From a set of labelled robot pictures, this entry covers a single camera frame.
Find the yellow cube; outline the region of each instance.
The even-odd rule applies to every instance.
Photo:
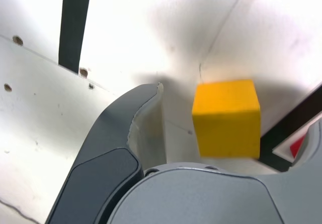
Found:
[[[253,81],[199,85],[192,118],[200,156],[259,158],[261,113]]]

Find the white surface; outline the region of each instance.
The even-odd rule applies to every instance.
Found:
[[[236,0],[90,0],[80,66],[110,92],[91,91],[88,81],[0,38],[0,79],[13,88],[0,91],[0,198],[44,222],[98,115],[151,82],[165,86],[169,162],[273,173],[251,160],[199,159],[195,87],[252,78],[265,133],[320,84],[321,1],[239,0],[231,11]],[[26,48],[57,63],[61,5],[0,0],[0,35],[19,35]],[[10,211],[2,206],[0,220],[19,222]]]
[[[58,62],[62,0],[0,0],[0,35]]]
[[[181,127],[199,82],[251,78],[264,134],[321,83],[322,0],[235,2],[90,0],[80,65],[117,96],[162,82]]]
[[[44,223],[88,131],[115,96],[1,37],[0,62],[0,198]]]

